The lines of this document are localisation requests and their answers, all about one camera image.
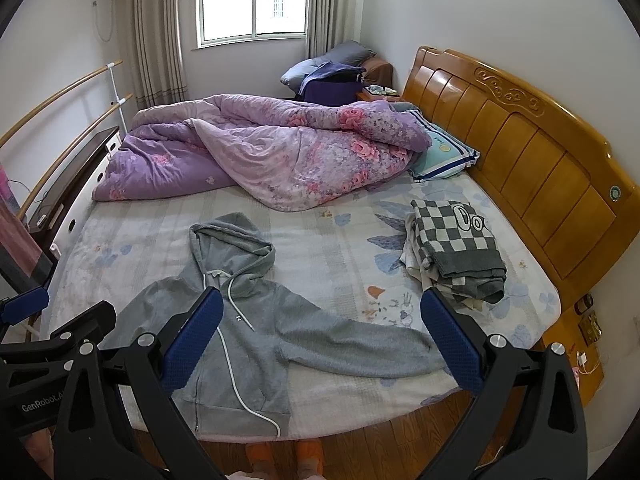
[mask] headboard panel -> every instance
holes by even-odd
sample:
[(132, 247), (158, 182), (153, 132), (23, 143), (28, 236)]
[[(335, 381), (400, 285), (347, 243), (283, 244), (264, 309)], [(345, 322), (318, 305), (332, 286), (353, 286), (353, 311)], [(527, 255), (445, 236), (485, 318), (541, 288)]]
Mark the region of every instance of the headboard panel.
[(563, 309), (604, 276), (640, 230), (640, 191), (608, 142), (526, 82), (425, 46), (402, 97), (481, 152), (469, 174), (558, 288)]

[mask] mattress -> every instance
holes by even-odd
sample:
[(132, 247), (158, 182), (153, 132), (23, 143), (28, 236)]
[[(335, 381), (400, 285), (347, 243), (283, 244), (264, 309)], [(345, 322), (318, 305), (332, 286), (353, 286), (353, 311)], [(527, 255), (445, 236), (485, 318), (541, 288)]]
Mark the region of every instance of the mattress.
[[(151, 282), (181, 272), (190, 251), (188, 228), (230, 212), (243, 212), (276, 248), (267, 279), (289, 287), (334, 314), (363, 322), (425, 330), (420, 282), (399, 261), (404, 215), (413, 199), (468, 202), (497, 239), (506, 263), (505, 298), (496, 305), (464, 308), (487, 333), (503, 334), (530, 348), (559, 317), (558, 293), (514, 229), (466, 173), (415, 183), (408, 174), (376, 189), (361, 189), (314, 209), (285, 213), (268, 209), (239, 187), (170, 200), (97, 203), (56, 270), (42, 333), (101, 300), (120, 312)], [(398, 380), (340, 376), (291, 364), (290, 439), (354, 430), (437, 402), (458, 388), (444, 368)], [(144, 423), (132, 393), (123, 398), (135, 428)], [(195, 425), (200, 440), (246, 442)]]

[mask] hand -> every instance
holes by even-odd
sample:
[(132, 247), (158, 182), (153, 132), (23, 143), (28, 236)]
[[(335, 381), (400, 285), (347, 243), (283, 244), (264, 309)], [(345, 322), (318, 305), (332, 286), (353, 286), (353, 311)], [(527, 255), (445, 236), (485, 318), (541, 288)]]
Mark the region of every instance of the hand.
[(27, 450), (40, 468), (53, 478), (53, 446), (49, 430), (40, 430), (33, 433), (24, 443)]

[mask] beige curtain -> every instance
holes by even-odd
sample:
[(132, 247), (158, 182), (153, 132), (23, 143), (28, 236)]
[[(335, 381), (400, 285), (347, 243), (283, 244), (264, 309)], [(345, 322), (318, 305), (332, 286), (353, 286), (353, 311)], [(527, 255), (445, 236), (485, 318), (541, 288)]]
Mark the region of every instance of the beige curtain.
[(138, 108), (185, 101), (178, 0), (124, 0), (123, 55)]
[(356, 0), (307, 0), (306, 56), (317, 57), (353, 39)]

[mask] foot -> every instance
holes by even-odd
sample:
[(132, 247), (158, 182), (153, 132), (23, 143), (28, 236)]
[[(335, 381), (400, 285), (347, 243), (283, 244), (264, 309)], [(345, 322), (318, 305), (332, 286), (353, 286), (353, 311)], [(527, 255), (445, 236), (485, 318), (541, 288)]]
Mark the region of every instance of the foot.
[(300, 480), (314, 475), (322, 476), (322, 443), (319, 438), (296, 442), (296, 457)]
[(247, 444), (244, 449), (254, 473), (260, 473), (260, 476), (267, 476), (269, 480), (278, 480), (276, 464), (269, 444), (266, 442)]

